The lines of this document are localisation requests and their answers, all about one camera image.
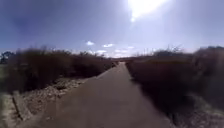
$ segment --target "tree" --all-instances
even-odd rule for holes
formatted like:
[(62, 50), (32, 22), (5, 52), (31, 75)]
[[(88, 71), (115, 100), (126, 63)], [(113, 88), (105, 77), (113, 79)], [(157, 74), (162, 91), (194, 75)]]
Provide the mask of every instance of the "tree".
[(6, 64), (7, 60), (13, 55), (14, 55), (14, 53), (10, 52), (10, 51), (3, 52), (0, 56), (1, 57), (0, 64)]

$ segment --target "sunlight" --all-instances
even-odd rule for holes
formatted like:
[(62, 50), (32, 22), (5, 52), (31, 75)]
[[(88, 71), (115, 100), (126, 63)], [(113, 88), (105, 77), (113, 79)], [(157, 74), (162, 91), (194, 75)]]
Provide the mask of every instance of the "sunlight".
[(128, 0), (132, 10), (131, 22), (135, 22), (142, 15), (155, 11), (167, 0)]

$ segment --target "blue sky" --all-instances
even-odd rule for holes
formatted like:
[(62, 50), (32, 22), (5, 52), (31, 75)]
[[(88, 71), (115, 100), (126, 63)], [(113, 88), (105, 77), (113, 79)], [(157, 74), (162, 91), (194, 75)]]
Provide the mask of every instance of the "blue sky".
[(131, 22), (128, 0), (0, 0), (0, 51), (47, 45), (126, 56), (168, 46), (222, 46), (223, 4), (167, 0)]

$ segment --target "path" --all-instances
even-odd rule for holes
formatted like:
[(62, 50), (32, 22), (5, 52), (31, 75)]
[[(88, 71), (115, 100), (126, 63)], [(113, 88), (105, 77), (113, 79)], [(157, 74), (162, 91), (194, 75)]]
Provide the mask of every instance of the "path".
[(168, 128), (169, 121), (130, 81), (124, 63), (58, 101), (33, 128)]

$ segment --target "white cloud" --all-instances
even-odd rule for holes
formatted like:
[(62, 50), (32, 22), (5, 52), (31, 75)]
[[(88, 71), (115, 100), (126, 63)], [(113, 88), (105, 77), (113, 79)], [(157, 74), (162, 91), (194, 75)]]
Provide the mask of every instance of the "white cloud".
[(103, 54), (103, 53), (105, 53), (107, 51), (105, 51), (105, 50), (97, 50), (96, 52), (99, 53), (99, 54)]
[(92, 46), (92, 45), (94, 45), (94, 43), (91, 42), (91, 41), (88, 41), (88, 42), (86, 43), (86, 45), (88, 45), (88, 46)]
[(96, 52), (89, 50), (88, 53), (95, 54)]
[(116, 53), (127, 53), (128, 51), (127, 50), (118, 50), (118, 49), (116, 49), (115, 52)]
[(103, 45), (104, 48), (108, 48), (108, 47), (112, 47), (112, 46), (114, 46), (114, 44), (104, 44)]
[(133, 48), (134, 48), (133, 46), (129, 46), (129, 47), (128, 47), (128, 49), (133, 49)]

